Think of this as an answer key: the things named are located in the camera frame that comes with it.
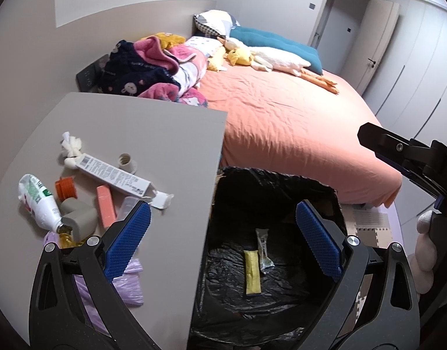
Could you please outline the white gloved right hand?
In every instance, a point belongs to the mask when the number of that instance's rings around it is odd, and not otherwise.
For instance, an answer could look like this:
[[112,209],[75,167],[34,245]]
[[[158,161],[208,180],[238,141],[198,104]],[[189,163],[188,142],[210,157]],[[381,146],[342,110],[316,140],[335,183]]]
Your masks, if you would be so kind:
[[436,265],[438,253],[429,235],[433,213],[433,211],[423,213],[416,225],[418,238],[415,253],[411,257],[410,269],[418,295],[428,293],[434,282],[433,268]]

